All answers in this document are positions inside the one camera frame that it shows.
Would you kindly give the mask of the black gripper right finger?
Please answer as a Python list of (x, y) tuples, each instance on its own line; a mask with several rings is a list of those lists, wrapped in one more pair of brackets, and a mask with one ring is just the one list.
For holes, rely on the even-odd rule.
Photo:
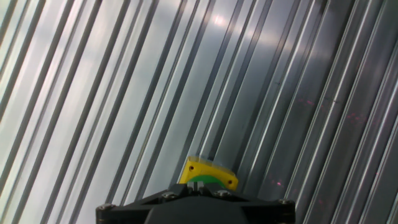
[(264, 201), (222, 187), (196, 183), (198, 214), (206, 223), (295, 223), (295, 202)]

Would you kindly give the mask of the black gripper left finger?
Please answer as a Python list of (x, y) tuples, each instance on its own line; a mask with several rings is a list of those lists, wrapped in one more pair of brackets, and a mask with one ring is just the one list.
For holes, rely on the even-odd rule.
[(112, 203), (105, 203), (95, 210), (96, 224), (113, 223), (144, 223), (149, 212), (158, 205), (166, 204), (188, 197), (193, 193), (195, 184), (174, 184), (170, 188), (140, 199), (128, 205), (117, 206)]

